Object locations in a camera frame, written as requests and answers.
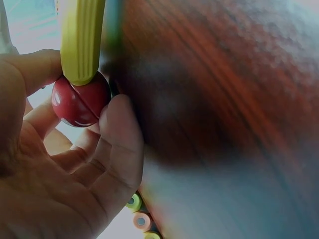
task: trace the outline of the wooden surface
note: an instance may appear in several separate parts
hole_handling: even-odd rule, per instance
[[[319,3],[126,0],[111,79],[167,239],[319,238]]]

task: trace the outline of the hand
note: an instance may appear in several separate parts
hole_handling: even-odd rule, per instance
[[[0,55],[0,238],[96,238],[141,182],[144,143],[124,95],[69,150],[48,154],[59,119],[50,101],[28,112],[26,97],[61,74],[58,51]]]

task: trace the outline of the red sphere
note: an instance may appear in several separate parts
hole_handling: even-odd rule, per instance
[[[88,127],[99,121],[111,100],[109,84],[101,73],[84,86],[73,86],[62,76],[53,86],[51,102],[56,115],[74,127]]]

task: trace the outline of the wood grain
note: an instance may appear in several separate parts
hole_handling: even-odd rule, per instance
[[[111,80],[165,238],[319,237],[318,16],[311,0],[125,1]]]

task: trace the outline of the toy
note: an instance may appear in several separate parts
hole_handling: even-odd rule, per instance
[[[133,223],[137,229],[143,232],[147,232],[155,226],[151,216],[148,213],[144,212],[135,212]]]
[[[110,100],[109,85],[99,72],[85,86],[73,86],[62,76],[55,82],[51,95],[56,115],[75,127],[88,127],[97,123],[101,110]]]
[[[155,232],[145,232],[144,239],[161,239],[161,236]]]
[[[142,200],[138,196],[138,194],[133,194],[132,198],[129,200],[129,202],[126,204],[126,207],[131,209],[132,212],[136,212],[140,210],[142,206]]]
[[[99,68],[105,0],[64,0],[58,7],[63,75],[86,85]]]
[[[104,5],[105,0],[55,2],[63,77],[54,84],[51,101],[58,117],[76,127],[98,122],[111,99],[106,79],[97,72]]]

